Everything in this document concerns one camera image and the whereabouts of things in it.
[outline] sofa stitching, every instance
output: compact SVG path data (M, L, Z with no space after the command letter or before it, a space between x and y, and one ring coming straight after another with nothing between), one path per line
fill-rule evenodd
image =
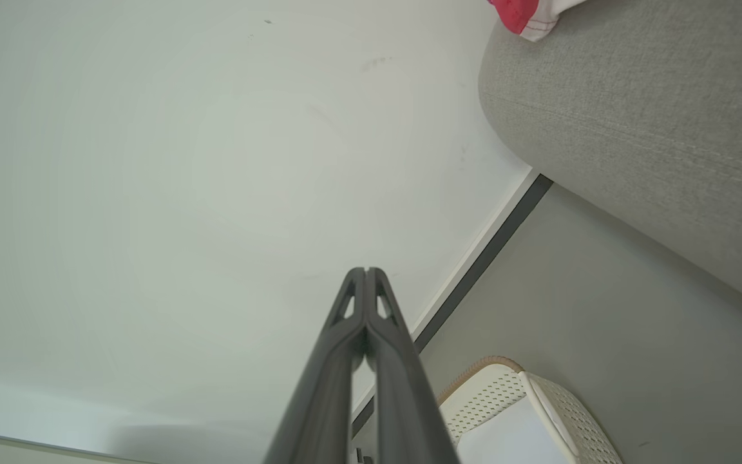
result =
M548 29L539 29L538 27L530 27L528 24L524 27L524 29L533 29L533 30L552 30L554 29L554 26L549 27Z
M577 119L583 118L583 119L586 119L586 120L589 120L589 121L594 121L595 123L600 124L601 126L603 126L604 124L606 124L606 126L616 126L616 127L620 127L620 128L626 129L626 130L630 130L631 132L640 133L642 135L650 135L650 136L656 137L657 139L667 140L669 143L673 143L673 144L677 144L677 145L681 145L681 146L686 146L686 147L691 147L692 149L700 150L701 152L705 152L705 153L711 153L712 155L719 156L719 157L724 158L724 159L728 159L729 161L738 162L738 164L742 164L742 159L737 159L737 158L731 157L729 155L725 155L724 153L719 153L719 152L716 152L716 151L713 151L713 150L710 150L710 149L706 149L704 147L699 147L697 145L686 144L686 143L683 143L683 142L681 142L679 140L674 140L672 138L668 138L668 137L665 137L663 135L657 135L657 134L653 134L653 133L648 132L648 131L645 131L645 130L639 130L639 129L635 129L635 128L630 127L630 126L624 126L624 124L618 124L618 123L615 123L615 122L612 122L612 121L600 120L600 119L597 119L597 118L594 118L594 117L590 117L589 115L578 115L578 114L571 113L569 111L562 111L562 110L555 110L555 109L552 109L552 108L546 108L543 105L533 105L533 104L527 103L527 102L519 102L519 101L516 101L516 100L511 100L509 98L500 97L500 96L494 95L492 93L489 93L489 96L494 97L494 98L500 98L501 100L506 100L506 102L518 103L520 105L529 106L530 108L536 108L536 109L548 111L548 112L551 112L551 113L556 114L556 115L567 115L568 117L577 118ZM622 132L623 134L626 134L626 135L633 135L633 134L627 133L626 130L613 129L613 127L607 127L607 129L616 130L617 132Z
M516 104L521 105L521 106L527 106L527 108L532 108L532 109L536 109L536 110L540 110L540 111L550 112L551 114L557 115L557 117L561 117L565 121L567 121L567 122L569 122L571 124L574 124L574 126L578 126L578 127L583 128L583 129L590 130L591 132L594 132L595 134L603 135L605 137L610 137L610 138L615 139L615 140L620 140L622 142L625 142L625 143L634 145L636 147L642 148L643 150L649 150L649 151L653 151L653 152L656 152L656 153L662 153L662 155L668 156L669 158L672 158L672 159L677 159L678 161L689 161L688 159L681 158L680 156L672 155L671 153L668 153L665 150L657 150L657 149L654 149L654 148L645 147L643 145L636 144L636 143L634 143L631 140L625 140L625 139L622 139L620 137L615 137L614 135L610 135L610 134L606 134L604 132L600 132L600 130L596 130L596 129L592 128L592 127L585 126L585 124L579 124L579 123L577 123L577 120L575 120L574 118L566 117L566 115L562 115L562 114L559 114L559 113L554 112L554 111L548 111L545 108L539 108L538 106L529 105L529 104L526 104L524 102L517 102L515 100L509 100L508 98L504 98L504 97L497 97L497 96L492 95L492 94L488 94L488 95L489 95L489 97L499 98L500 100L504 100L504 101L509 102L509 103L516 103ZM732 179L732 180L734 180L736 182L742 183L742 179L740 177L730 176L729 174L722 173L721 171L718 171L718 170L716 170L714 168L710 168L710 167L705 166L705 165L702 165L702 164L697 164L697 162L695 163L695 165L697 167L699 167L699 168L703 168L704 170L710 171L711 173L715 173L715 174L718 174L719 176L726 177L727 179Z

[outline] basket rim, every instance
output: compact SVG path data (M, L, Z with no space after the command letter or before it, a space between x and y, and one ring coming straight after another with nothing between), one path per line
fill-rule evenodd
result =
M445 389L442 390L441 393L439 393L439 396L437 396L438 405L442 405L442 403L444 403L445 400L447 400L448 397L450 397L454 393L454 391L457 391L459 387L462 387L462 385L466 383L468 379L474 377L475 374L477 374L484 368L494 364L501 364L503 366L506 366L507 368L515 372L515 374L525 371L525 369L517 362L513 361L512 359L506 358L505 356L486 356L485 358L480 359L474 364L471 364L468 369L457 376L457 378L454 379L454 381L451 382L448 387L445 387Z

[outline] black object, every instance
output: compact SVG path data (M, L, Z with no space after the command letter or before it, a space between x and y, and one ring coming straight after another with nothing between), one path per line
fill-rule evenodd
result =
M357 462L359 462L359 464L374 464L374 459L371 459L368 456L363 456L363 450L357 449Z
M503 247L508 243L509 238L511 238L519 226L523 224L523 221L525 221L531 211L535 206L537 206L540 199L542 199L542 196L547 193L548 188L550 188L552 184L553 182L551 179L548 179L548 177L543 176L542 174L538 174L538 176L535 177L534 182L532 182L526 193L523 194L523 197L520 198L517 206L512 209L509 217L506 218L506 221L504 221L503 225L500 226L500 229L497 230L497 234L494 234L491 240L488 241L485 249L480 252L480 255L477 256L477 259L474 260L471 267L469 267L466 273L463 274L460 282L457 282L457 285L453 290L451 290L448 298L446 298L445 301L442 302L442 305L439 306L439 309L437 309L437 312L433 317L431 317L427 326L425 326L425 329L423 329L417 337L417 340L414 340L414 346L416 346L418 353L422 352L425 346L428 345L431 338L436 334L439 328L441 328L442 324L445 323L454 309L457 308L457 305L460 304L462 298L468 294L468 291L471 290L472 287L474 287L474 283L477 282L483 272L486 271L486 268L488 268L491 262L494 261L494 258L497 257L497 253L500 253L500 250L503 250ZM366 422L368 422L368 419L370 419L371 414L373 413L374 402L369 401L366 403L365 408L363 408L362 411L359 411L359 414L357 414L357 417L354 419L354 423L351 425L351 437L356 437L357 434L359 434L359 430L363 428Z
M380 462L459 464L391 284L376 267L345 276L265 464L345 464L351 374L364 356L377 373Z

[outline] pink cloth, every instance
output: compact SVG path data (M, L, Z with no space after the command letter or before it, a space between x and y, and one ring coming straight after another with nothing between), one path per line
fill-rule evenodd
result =
M560 13L585 0L489 0L500 20L524 39L536 42L557 24Z

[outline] white cloth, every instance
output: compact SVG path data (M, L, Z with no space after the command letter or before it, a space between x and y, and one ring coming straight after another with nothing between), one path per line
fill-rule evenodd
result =
M457 455L462 464L569 464L527 396L465 432Z
M489 0L507 29L536 42L554 29L560 13L585 0Z

